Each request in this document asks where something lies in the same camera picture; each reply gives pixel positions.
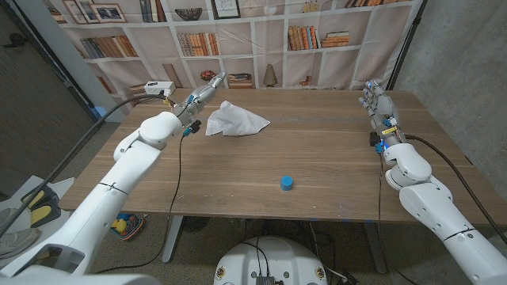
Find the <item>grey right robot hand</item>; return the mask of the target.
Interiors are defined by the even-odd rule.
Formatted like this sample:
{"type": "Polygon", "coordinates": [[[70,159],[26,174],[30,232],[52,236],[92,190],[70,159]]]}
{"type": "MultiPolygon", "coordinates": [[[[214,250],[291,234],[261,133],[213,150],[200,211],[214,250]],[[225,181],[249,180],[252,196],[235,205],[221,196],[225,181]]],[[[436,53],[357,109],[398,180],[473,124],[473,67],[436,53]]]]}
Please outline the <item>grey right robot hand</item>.
{"type": "Polygon", "coordinates": [[[398,109],[386,90],[376,80],[369,80],[365,82],[363,92],[359,101],[370,117],[373,129],[370,145],[380,153],[390,146],[405,143],[398,109]]]}

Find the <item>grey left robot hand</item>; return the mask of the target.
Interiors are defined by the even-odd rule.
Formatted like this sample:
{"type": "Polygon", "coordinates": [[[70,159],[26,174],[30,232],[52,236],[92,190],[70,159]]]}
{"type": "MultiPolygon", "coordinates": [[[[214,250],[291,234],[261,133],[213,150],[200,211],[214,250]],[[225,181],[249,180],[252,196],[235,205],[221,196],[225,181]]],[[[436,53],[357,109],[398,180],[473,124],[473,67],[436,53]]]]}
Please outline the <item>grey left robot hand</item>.
{"type": "Polygon", "coordinates": [[[173,114],[183,126],[193,123],[194,116],[204,109],[204,106],[215,97],[220,84],[227,78],[227,72],[217,74],[207,85],[193,90],[189,96],[173,109],[173,114]]]}

